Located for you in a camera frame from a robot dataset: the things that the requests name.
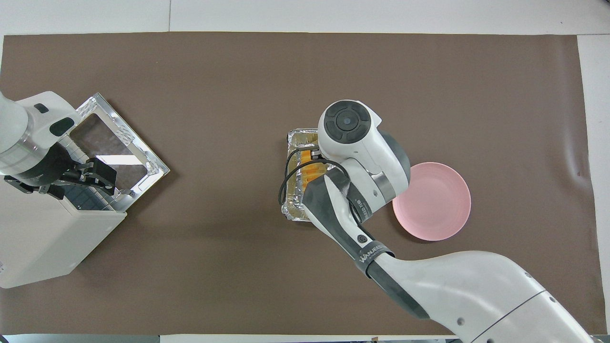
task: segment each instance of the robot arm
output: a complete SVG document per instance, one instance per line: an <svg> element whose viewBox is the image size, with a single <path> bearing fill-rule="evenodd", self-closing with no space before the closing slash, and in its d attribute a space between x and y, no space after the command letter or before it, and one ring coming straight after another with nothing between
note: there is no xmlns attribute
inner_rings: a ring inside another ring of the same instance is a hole
<svg viewBox="0 0 610 343"><path fill-rule="evenodd" d="M117 173L96 158L73 161L59 140L81 122L67 101L43 92L17 102L0 93L0 175L24 193L37 190L58 199L61 186L96 187L114 193Z"/></svg>
<svg viewBox="0 0 610 343"><path fill-rule="evenodd" d="M320 150L348 175L335 168L307 185L303 204L314 225L407 312L439 322L464 342L593 342L531 275L504 256L463 251L403 261L360 226L350 203L364 221L409 182L406 155L377 130L380 122L358 101L325 110Z"/></svg>

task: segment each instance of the white floor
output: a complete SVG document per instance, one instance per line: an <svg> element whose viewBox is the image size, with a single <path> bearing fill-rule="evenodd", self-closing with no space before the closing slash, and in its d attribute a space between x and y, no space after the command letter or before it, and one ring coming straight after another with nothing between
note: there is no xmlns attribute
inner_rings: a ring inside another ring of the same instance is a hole
<svg viewBox="0 0 610 343"><path fill-rule="evenodd" d="M610 4L606 1L0 0L0 42L4 35L13 34L163 31L579 35L589 160L597 208L606 320L610 327L610 212L607 210L610 208ZM162 341L212 342L222 337L232 342L288 339L189 335L168 336ZM373 335L343 337L370 339ZM341 336L310 338L336 341ZM292 336L290 340L301 339Z"/></svg>

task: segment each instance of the pink plate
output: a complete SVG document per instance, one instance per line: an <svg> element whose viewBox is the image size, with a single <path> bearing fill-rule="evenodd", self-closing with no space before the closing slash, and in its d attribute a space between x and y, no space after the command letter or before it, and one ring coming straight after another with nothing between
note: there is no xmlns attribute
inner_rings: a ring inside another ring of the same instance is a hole
<svg viewBox="0 0 610 343"><path fill-rule="evenodd" d="M452 168L425 162L411 167L409 188L392 205L398 222L408 233L424 240L442 240L466 224L470 191Z"/></svg>

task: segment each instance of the logo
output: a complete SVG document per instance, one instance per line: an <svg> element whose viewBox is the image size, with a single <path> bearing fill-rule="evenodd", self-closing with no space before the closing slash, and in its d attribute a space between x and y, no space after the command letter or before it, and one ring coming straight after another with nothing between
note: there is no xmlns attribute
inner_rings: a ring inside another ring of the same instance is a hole
<svg viewBox="0 0 610 343"><path fill-rule="evenodd" d="M29 178L29 179L30 179L30 180L32 180L32 181L36 181L36 182L38 182L38 180L40 180L40 178L41 178L43 175L44 175L44 174L40 174L40 175L38 175L38 176L34 176L33 178Z"/></svg>
<svg viewBox="0 0 610 343"><path fill-rule="evenodd" d="M364 219L368 219L370 218L370 215L368 214L368 210L366 208L366 206L364 206L363 202L360 201L360 199L356 200L356 203L358 204L358 206L360 206L360 211L362 211L362 214L364 214Z"/></svg>
<svg viewBox="0 0 610 343"><path fill-rule="evenodd" d="M366 260L368 260L371 255L376 252L377 250L380 250L381 248L383 248L383 245L377 245L374 248L372 248L371 250L369 250L368 252L364 253L363 255L360 256L360 262L364 263Z"/></svg>

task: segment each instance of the aluminum foil tray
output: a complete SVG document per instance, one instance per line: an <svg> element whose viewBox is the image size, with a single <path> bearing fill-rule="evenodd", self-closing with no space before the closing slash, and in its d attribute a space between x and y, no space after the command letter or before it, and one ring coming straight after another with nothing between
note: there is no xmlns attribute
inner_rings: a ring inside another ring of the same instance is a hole
<svg viewBox="0 0 610 343"><path fill-rule="evenodd" d="M288 132L288 155L296 149L316 148L318 145L318 129L294 129ZM288 162L288 171L293 170L303 159L310 154L309 151L299 151ZM324 165L323 170L334 168L333 165ZM310 222L303 208L303 193L307 181L303 169L298 170L286 185L286 200L282 204L282 213L287 219L296 222Z"/></svg>
<svg viewBox="0 0 610 343"><path fill-rule="evenodd" d="M66 197L77 209L125 212L170 169L99 94L77 112L81 122L62 144L73 160L97 157L117 171L114 194L92 187L66 186Z"/></svg>

